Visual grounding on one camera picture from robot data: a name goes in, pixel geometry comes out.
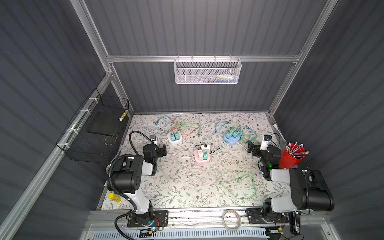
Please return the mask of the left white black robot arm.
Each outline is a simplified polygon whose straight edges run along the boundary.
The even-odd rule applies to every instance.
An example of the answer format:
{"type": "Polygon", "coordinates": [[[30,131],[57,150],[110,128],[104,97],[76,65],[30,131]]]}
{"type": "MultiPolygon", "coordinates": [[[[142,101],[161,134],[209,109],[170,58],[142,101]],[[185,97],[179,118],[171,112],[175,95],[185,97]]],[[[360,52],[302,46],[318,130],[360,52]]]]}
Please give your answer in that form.
{"type": "Polygon", "coordinates": [[[140,190],[142,177],[154,176],[157,161],[167,155],[165,145],[147,144],[143,155],[125,154],[115,157],[108,168],[107,189],[132,205],[128,217],[134,224],[151,225],[155,211],[151,201],[140,190]]]}

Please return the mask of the white charger plug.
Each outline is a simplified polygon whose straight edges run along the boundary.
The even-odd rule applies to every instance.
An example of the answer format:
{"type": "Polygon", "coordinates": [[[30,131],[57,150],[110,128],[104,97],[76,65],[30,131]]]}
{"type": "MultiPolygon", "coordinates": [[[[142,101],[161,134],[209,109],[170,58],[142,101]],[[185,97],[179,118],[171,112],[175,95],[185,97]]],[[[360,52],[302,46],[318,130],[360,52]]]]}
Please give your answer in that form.
{"type": "Polygon", "coordinates": [[[211,150],[211,147],[210,147],[209,144],[202,144],[202,145],[201,145],[201,150],[202,150],[202,151],[205,151],[205,152],[207,152],[207,153],[209,153],[210,150],[211,150]]]}

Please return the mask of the pink power strip cube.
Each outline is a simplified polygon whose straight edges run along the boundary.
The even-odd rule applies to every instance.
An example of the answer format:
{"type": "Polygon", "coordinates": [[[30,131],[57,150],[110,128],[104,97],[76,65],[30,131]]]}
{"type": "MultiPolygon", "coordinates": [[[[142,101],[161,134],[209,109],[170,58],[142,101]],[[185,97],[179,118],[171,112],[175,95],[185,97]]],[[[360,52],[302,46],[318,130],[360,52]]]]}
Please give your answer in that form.
{"type": "Polygon", "coordinates": [[[208,159],[203,160],[203,151],[202,150],[195,150],[194,156],[195,156],[195,162],[198,165],[206,165],[210,160],[210,154],[209,153],[208,153],[208,159]]]}

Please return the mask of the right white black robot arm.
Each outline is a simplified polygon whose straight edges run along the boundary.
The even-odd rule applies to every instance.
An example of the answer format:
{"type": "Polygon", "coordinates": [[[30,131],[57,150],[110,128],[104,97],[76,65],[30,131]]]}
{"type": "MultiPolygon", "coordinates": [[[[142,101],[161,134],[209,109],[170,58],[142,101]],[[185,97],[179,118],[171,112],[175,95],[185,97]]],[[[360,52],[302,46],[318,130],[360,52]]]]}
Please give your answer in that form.
{"type": "Polygon", "coordinates": [[[299,223],[301,214],[306,210],[334,210],[335,201],[322,173],[297,168],[297,164],[309,153],[302,144],[289,143],[281,150],[272,142],[262,142],[261,145],[248,142],[247,151],[260,159],[258,167],[265,180],[290,187],[287,194],[268,197],[260,208],[246,209],[250,224],[282,221],[293,225],[299,223]]]}

